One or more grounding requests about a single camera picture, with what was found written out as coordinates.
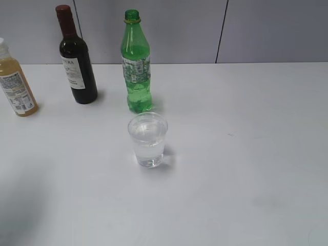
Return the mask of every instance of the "bottle label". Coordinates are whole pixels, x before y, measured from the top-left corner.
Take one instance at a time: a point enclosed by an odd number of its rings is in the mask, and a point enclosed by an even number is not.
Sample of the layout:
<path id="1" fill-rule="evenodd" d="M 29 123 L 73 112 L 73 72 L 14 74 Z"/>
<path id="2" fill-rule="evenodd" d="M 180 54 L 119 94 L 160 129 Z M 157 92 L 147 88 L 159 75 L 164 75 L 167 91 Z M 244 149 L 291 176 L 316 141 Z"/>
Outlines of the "bottle label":
<path id="1" fill-rule="evenodd" d="M 34 102 L 20 72 L 0 76 L 0 85 L 12 108 L 18 114 L 25 114 L 26 111 L 34 108 Z"/>
<path id="2" fill-rule="evenodd" d="M 150 79 L 150 56 L 141 60 L 122 57 L 123 74 L 127 82 L 143 83 Z"/>
<path id="3" fill-rule="evenodd" d="M 85 89 L 86 86 L 81 74 L 77 58 L 61 57 L 71 88 L 76 90 Z"/>

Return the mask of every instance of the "green plastic bottle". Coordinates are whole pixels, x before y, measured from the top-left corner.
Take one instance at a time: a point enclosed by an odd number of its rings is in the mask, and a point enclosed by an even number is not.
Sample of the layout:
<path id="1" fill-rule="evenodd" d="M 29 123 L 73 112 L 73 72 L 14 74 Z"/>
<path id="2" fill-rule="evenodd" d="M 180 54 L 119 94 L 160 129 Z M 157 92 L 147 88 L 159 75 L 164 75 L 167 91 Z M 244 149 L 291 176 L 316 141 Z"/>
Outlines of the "green plastic bottle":
<path id="1" fill-rule="evenodd" d="M 141 113 L 152 108 L 150 94 L 150 46 L 140 26 L 139 12 L 125 12 L 127 24 L 121 45 L 124 79 L 131 111 Z"/>

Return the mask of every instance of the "clear plastic cup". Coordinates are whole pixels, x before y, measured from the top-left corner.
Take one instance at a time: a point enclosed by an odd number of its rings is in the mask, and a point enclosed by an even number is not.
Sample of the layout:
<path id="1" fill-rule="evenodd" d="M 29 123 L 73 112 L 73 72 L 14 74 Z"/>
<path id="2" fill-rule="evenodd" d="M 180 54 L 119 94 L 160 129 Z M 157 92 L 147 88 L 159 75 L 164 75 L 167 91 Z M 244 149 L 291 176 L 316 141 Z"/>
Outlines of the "clear plastic cup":
<path id="1" fill-rule="evenodd" d="M 168 123 L 153 112 L 135 116 L 128 125 L 138 163 L 147 168 L 158 166 L 163 160 L 164 140 Z"/>

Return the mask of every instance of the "dark red wine bottle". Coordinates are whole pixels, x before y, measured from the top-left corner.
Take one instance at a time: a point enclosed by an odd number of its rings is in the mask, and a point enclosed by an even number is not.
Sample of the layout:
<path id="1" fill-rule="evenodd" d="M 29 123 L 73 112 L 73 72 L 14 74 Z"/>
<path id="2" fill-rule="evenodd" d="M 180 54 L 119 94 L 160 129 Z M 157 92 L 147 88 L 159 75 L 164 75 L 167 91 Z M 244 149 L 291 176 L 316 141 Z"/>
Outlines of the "dark red wine bottle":
<path id="1" fill-rule="evenodd" d="M 77 36 L 70 6 L 59 5 L 56 12 L 63 33 L 59 51 L 73 96 L 77 103 L 89 104 L 97 99 L 98 93 L 88 46 Z"/>

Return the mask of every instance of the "yellow juice bottle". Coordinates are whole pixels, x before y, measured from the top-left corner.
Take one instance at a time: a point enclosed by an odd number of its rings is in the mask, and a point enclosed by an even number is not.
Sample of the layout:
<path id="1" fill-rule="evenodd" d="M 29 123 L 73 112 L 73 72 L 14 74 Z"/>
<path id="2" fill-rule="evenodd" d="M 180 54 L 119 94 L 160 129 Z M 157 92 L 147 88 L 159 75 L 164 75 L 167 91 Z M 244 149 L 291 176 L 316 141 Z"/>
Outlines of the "yellow juice bottle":
<path id="1" fill-rule="evenodd" d="M 21 66 L 10 56 L 3 38 L 0 38 L 0 86 L 18 116 L 29 116 L 38 110 Z"/>

